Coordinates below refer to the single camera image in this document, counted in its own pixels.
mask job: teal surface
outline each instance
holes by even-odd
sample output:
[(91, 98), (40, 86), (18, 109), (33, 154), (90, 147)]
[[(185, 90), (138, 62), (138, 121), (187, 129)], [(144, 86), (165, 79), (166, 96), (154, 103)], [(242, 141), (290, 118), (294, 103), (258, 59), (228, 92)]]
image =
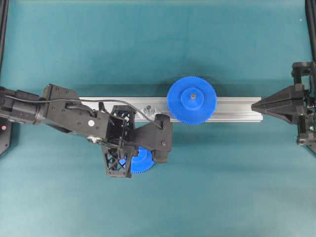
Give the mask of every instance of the teal surface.
[[(12, 1), (0, 83), (164, 96), (194, 75), (218, 96), (268, 96), (310, 60), (303, 0)], [(315, 236), (316, 159), (295, 136), (269, 117), (175, 124), (167, 164), (114, 179), (98, 146), (15, 125), (0, 158), (0, 236)]]

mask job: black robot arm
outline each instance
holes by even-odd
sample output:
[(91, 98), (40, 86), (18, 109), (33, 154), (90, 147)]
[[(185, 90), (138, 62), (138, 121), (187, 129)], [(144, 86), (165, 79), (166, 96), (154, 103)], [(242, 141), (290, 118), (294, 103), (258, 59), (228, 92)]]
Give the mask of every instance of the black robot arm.
[(135, 128), (136, 108), (116, 105), (111, 113), (99, 102), (99, 110), (81, 103), (73, 90), (48, 85), (42, 97), (0, 87), (0, 148), (8, 147), (11, 122), (45, 123), (63, 133), (86, 137), (102, 147), (106, 173), (112, 177), (131, 177), (131, 159), (142, 146), (152, 152), (157, 163), (167, 162), (171, 151), (173, 124), (169, 116), (156, 115), (155, 121)]

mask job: black cable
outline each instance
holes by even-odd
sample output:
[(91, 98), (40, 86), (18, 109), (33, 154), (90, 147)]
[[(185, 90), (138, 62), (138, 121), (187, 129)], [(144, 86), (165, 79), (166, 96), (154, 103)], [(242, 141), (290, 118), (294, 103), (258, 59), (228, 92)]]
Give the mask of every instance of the black cable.
[(122, 104), (126, 104), (129, 107), (132, 107), (134, 110), (136, 110), (137, 112), (139, 112), (146, 120), (148, 120), (148, 122), (153, 123), (154, 125), (156, 125), (158, 128), (162, 129), (162, 127), (156, 123), (155, 121), (151, 120), (149, 117), (147, 117), (143, 112), (141, 112), (138, 108), (136, 108), (135, 106), (129, 104), (126, 101), (122, 101), (122, 100), (81, 100), (81, 99), (54, 99), (54, 100), (25, 100), (25, 99), (20, 99), (20, 98), (16, 98), (14, 96), (10, 96), (10, 95), (5, 95), (6, 98), (10, 98), (13, 100), (18, 100), (21, 102), (26, 102), (26, 103), (36, 103), (36, 104), (42, 104), (42, 103), (51, 103), (51, 102), (58, 102), (58, 101), (68, 101), (68, 102), (94, 102), (94, 103), (99, 103), (99, 102), (117, 102), (117, 103), (122, 103)]

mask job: blue gear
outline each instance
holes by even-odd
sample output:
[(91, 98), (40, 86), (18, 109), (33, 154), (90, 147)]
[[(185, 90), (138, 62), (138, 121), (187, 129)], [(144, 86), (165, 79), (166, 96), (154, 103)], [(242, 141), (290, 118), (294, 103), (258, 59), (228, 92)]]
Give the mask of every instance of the blue gear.
[(180, 122), (196, 125), (207, 121), (216, 110), (214, 88), (199, 77), (177, 80), (169, 89), (167, 104), (171, 114)]
[[(119, 162), (125, 164), (126, 160), (120, 159)], [(138, 156), (132, 157), (130, 172), (132, 174), (143, 173), (153, 167), (153, 165), (152, 153), (143, 147), (139, 147)]]

